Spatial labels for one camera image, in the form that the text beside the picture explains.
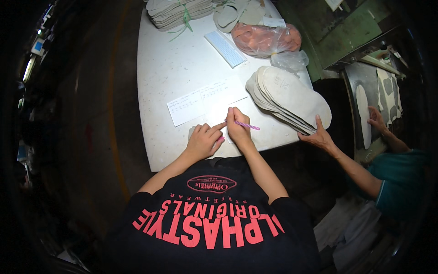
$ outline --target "hand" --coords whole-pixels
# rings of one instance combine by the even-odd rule
[[[385,122],[383,121],[382,114],[377,110],[377,108],[373,106],[368,107],[369,110],[371,110],[370,113],[370,119],[367,120],[367,123],[375,127],[380,133],[384,133],[388,128],[385,125]]]
[[[225,126],[225,122],[212,128],[208,124],[197,125],[182,155],[186,156],[192,164],[213,156],[225,141],[220,131]]]
[[[228,135],[236,143],[237,146],[251,144],[251,129],[235,124],[234,121],[249,124],[249,117],[241,113],[237,107],[229,107],[226,116]]]
[[[316,133],[310,136],[304,136],[301,133],[298,133],[298,138],[300,138],[301,141],[305,141],[314,146],[322,148],[323,150],[327,151],[330,155],[334,156],[334,153],[337,148],[335,143],[330,137],[330,134],[322,126],[321,117],[319,117],[319,115],[316,115],[315,119],[316,119],[316,127],[317,127]]]

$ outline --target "concrete floor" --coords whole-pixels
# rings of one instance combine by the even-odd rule
[[[68,65],[59,73],[63,139],[58,150],[68,193],[65,202],[99,239],[121,215],[129,197],[153,175],[137,96],[143,6],[142,0],[108,0],[85,7],[75,18],[79,30],[72,34],[76,39]],[[328,175],[331,171],[315,172],[315,167],[332,165],[328,155],[316,148],[296,143],[262,155],[290,195],[308,205],[315,224],[343,191],[338,177]]]

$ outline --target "green machine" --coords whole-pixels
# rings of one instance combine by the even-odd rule
[[[312,82],[337,73],[371,53],[386,50],[396,38],[399,20],[384,0],[344,0],[332,11],[325,0],[280,0],[277,8],[302,36]]]

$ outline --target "plastic bag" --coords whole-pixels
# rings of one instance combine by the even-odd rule
[[[286,28],[273,28],[237,23],[231,36],[241,51],[254,57],[269,57],[285,50],[298,51],[301,46],[300,32],[291,24],[286,24]]]
[[[306,68],[309,57],[304,50],[285,51],[271,56],[271,65],[298,76],[298,71]]]

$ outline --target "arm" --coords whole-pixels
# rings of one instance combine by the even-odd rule
[[[255,145],[251,140],[250,129],[232,122],[239,121],[249,124],[249,117],[242,114],[237,107],[230,107],[228,109],[227,121],[229,121],[228,134],[245,156],[255,182],[268,195],[268,203],[271,204],[274,200],[280,197],[289,197],[283,184],[277,178],[277,175],[275,175],[268,163],[255,148]]]
[[[325,150],[339,162],[356,185],[376,199],[380,191],[382,180],[374,177],[368,170],[348,157],[335,145],[329,133],[323,128],[319,115],[316,115],[316,125],[318,130],[315,134],[304,136],[298,133],[300,140]]]
[[[212,128],[208,124],[197,125],[183,153],[170,165],[150,178],[138,192],[154,194],[162,189],[170,178],[182,174],[194,163],[215,154],[225,140],[220,131],[225,126],[226,123],[215,125]]]
[[[368,119],[367,122],[380,131],[383,139],[389,144],[394,153],[408,152],[411,150],[402,140],[389,131],[383,121],[382,115],[375,107],[369,106],[368,109],[371,110],[371,113],[370,119]]]

